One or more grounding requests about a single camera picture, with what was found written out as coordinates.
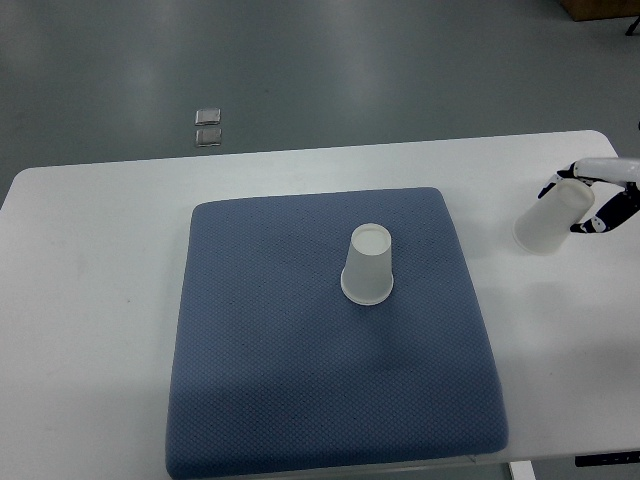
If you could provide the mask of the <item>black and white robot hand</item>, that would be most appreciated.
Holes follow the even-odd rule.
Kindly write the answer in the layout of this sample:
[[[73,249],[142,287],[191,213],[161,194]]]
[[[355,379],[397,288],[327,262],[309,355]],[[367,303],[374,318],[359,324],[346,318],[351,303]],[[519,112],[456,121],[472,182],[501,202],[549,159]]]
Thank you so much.
[[[588,187],[595,183],[617,185],[622,191],[609,199],[592,217],[570,227],[581,234],[610,232],[639,212],[639,160],[632,158],[583,158],[557,170],[538,193],[541,199],[564,179]]]

